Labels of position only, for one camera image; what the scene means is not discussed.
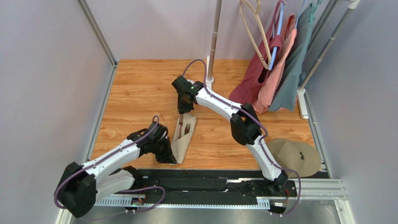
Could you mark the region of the beige cloth napkin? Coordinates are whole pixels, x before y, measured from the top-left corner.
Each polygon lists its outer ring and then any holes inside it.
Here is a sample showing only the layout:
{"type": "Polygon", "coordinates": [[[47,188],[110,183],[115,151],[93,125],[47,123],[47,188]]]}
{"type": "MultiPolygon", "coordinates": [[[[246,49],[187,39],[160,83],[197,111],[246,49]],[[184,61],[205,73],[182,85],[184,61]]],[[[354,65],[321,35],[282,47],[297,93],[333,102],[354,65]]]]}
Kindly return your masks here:
{"type": "Polygon", "coordinates": [[[184,162],[189,144],[195,131],[196,123],[197,117],[194,117],[191,114],[184,114],[181,138],[177,139],[179,126],[179,119],[177,119],[176,130],[174,132],[174,136],[171,142],[171,149],[177,161],[177,164],[182,164],[184,162]],[[190,130],[188,134],[185,134],[185,127],[188,124],[190,124],[190,130]]]}

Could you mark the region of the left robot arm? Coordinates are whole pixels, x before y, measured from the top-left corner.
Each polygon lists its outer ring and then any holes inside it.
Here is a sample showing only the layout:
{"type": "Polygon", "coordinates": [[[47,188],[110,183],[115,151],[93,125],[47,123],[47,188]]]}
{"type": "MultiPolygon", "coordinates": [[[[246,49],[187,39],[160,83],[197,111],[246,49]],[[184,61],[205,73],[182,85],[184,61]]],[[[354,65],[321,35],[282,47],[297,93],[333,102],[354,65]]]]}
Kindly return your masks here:
{"type": "Polygon", "coordinates": [[[133,132],[119,145],[97,159],[81,165],[70,163],[54,192],[54,203],[74,217],[85,216],[97,201],[116,193],[137,193],[156,189],[145,187],[143,175],[126,166],[145,154],[154,154],[158,163],[175,164],[168,128],[152,121],[149,128],[133,132]]]}

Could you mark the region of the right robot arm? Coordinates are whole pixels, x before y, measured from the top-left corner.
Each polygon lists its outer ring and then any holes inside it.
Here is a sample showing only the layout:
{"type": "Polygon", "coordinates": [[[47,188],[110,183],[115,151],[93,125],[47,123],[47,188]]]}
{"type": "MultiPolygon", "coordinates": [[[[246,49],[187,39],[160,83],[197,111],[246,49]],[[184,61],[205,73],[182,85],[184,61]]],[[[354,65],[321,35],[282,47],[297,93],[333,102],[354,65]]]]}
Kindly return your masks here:
{"type": "Polygon", "coordinates": [[[239,104],[228,100],[213,90],[205,87],[200,82],[190,82],[184,76],[178,76],[172,86],[178,94],[178,112],[188,113],[194,109],[194,105],[201,105],[211,109],[229,121],[231,134],[234,140],[246,146],[259,165],[262,175],[270,181],[270,185],[276,191],[282,191],[288,175],[268,149],[264,138],[265,128],[249,103],[239,104]]]}

